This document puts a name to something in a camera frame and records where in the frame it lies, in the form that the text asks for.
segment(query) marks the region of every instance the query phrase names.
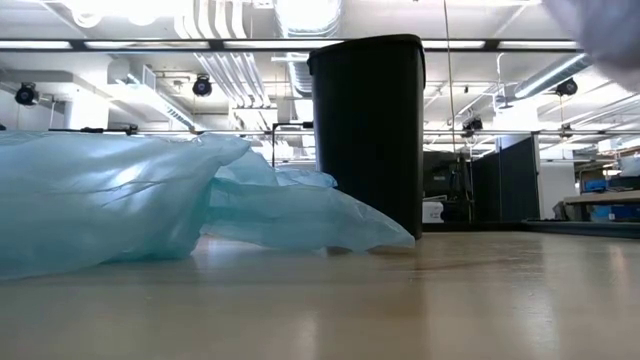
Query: fluorescent light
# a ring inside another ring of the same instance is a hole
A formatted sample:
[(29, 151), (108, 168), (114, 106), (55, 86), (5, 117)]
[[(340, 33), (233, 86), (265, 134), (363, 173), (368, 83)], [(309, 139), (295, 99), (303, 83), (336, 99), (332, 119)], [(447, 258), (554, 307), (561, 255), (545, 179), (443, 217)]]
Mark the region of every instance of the fluorescent light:
[(500, 49), (579, 49), (575, 41), (502, 41)]
[(121, 49), (209, 49), (206, 41), (87, 41), (89, 49), (121, 50)]
[(622, 170), (602, 170), (602, 175), (604, 176), (616, 176), (620, 175)]
[(71, 49), (71, 44), (68, 41), (3, 40), (0, 49)]
[(502, 6), (536, 6), (541, 0), (449, 0), (449, 5), (478, 6), (478, 7), (502, 7)]
[(469, 40), (425, 40), (422, 42), (425, 49), (480, 49), (484, 47), (484, 41)]
[(578, 61), (581, 61), (586, 56), (587, 56), (586, 54), (580, 54), (580, 55), (578, 55), (576, 57), (571, 58), (566, 63), (562, 64), (561, 66), (558, 66), (553, 71), (550, 71), (547, 74), (545, 74), (545, 76), (543, 76), (540, 79), (538, 79), (538, 81), (535, 81), (531, 85), (527, 86), (526, 88), (518, 91), (516, 93), (516, 97), (519, 98), (519, 99), (527, 97), (532, 91), (537, 89), (540, 85), (542, 85), (543, 83), (545, 83), (546, 81), (548, 81), (552, 77), (554, 77), (554, 76), (560, 74), (561, 72), (565, 71), (568, 67), (574, 65)]
[(342, 40), (228, 40), (224, 42), (226, 49), (252, 50), (252, 49), (318, 49), (321, 47), (341, 43)]

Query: desk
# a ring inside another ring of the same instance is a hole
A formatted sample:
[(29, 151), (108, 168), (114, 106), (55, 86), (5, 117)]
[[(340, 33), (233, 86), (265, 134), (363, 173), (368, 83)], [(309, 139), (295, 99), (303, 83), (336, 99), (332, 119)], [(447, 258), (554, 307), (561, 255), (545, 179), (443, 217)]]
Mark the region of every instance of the desk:
[(575, 205), (580, 208), (579, 218), (589, 221), (587, 205), (624, 205), (640, 204), (640, 190), (583, 194), (564, 199), (566, 205)]

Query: ceiling beam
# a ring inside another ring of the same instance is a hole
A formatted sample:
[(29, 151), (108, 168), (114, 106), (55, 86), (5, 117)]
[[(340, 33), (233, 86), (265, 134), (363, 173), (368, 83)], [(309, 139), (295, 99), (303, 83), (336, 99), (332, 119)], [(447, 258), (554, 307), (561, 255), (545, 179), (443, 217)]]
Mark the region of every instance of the ceiling beam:
[[(2, 39), (0, 52), (27, 53), (208, 53), (310, 52), (354, 39)], [(571, 40), (422, 39), (427, 53), (564, 53), (583, 51)]]

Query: ceiling light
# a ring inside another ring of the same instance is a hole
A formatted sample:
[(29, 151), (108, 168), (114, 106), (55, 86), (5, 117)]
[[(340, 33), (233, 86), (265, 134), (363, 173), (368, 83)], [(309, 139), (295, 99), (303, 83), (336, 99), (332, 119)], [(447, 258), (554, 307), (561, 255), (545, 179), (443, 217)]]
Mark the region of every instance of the ceiling light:
[(579, 49), (575, 41), (502, 41), (499, 49)]
[(228, 40), (224, 41), (224, 47), (231, 50), (259, 50), (259, 49), (291, 49), (291, 50), (307, 50), (318, 49), (325, 46), (341, 43), (342, 40)]
[(68, 41), (2, 40), (0, 49), (71, 49)]
[(617, 176), (622, 173), (622, 170), (602, 170), (602, 175), (604, 176)]
[(126, 49), (209, 49), (206, 41), (87, 41), (85, 46), (89, 49), (100, 50), (126, 50)]
[(480, 40), (424, 40), (422, 47), (425, 49), (480, 49), (484, 44), (485, 42)]
[(478, 7), (536, 6), (541, 0), (449, 0), (447, 4)]

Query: light blue plastic bag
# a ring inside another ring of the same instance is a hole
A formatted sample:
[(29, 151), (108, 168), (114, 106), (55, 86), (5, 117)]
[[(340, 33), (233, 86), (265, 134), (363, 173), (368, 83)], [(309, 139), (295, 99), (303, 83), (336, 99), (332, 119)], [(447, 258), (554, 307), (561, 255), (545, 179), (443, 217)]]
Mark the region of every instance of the light blue plastic bag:
[(302, 169), (278, 168), (276, 169), (278, 185), (310, 185), (320, 187), (336, 187), (338, 182), (333, 176), (319, 171)]
[(0, 132), (0, 279), (184, 257), (209, 182), (249, 143)]
[(386, 215), (338, 190), (291, 185), (243, 185), (216, 179), (204, 234), (273, 248), (379, 245), (413, 247), (415, 240)]
[(0, 132), (0, 279), (186, 257), (201, 232), (289, 249), (413, 246), (326, 174), (287, 173), (323, 187), (278, 185), (249, 144)]

